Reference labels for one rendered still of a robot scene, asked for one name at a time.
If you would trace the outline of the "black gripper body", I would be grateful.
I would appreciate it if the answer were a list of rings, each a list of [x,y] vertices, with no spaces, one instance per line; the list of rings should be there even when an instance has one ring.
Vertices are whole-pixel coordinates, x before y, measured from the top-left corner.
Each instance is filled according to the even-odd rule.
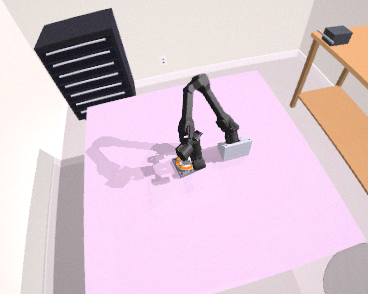
[[[192,166],[193,166],[193,169],[195,171],[206,168],[205,160],[201,159],[201,157],[202,157],[201,156],[201,154],[202,154],[201,150],[202,150],[202,147],[200,145],[200,147],[198,149],[194,149],[193,152],[192,152],[193,159],[194,159],[194,161],[192,162]]]

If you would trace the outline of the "orange round plate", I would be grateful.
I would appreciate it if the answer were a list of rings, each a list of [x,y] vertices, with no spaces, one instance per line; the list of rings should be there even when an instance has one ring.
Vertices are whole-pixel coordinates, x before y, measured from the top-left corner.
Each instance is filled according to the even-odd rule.
[[[190,159],[190,156],[188,158]],[[181,166],[178,166],[179,169],[186,171],[186,170],[191,170],[193,168],[192,164],[190,164],[190,163],[192,163],[191,159],[190,159],[190,163],[188,165],[184,165],[182,162],[183,161],[180,160],[180,158],[178,157],[178,159],[176,161],[176,164],[177,164],[177,166],[181,165]]]

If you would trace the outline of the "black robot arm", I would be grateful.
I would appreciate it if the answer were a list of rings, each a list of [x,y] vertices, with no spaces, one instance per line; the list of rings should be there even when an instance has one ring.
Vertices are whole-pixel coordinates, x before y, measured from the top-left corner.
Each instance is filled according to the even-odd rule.
[[[198,130],[195,131],[195,123],[192,117],[193,96],[196,90],[205,97],[217,116],[215,123],[222,132],[225,132],[226,143],[233,144],[241,141],[237,133],[239,125],[233,120],[230,114],[225,112],[217,100],[211,89],[211,82],[208,75],[200,73],[192,77],[192,80],[183,88],[182,116],[178,125],[179,142],[182,143],[175,148],[177,156],[182,161],[188,160],[189,156],[192,158],[193,150],[198,149],[201,145],[200,137],[203,133]],[[184,138],[184,136],[187,137]]]

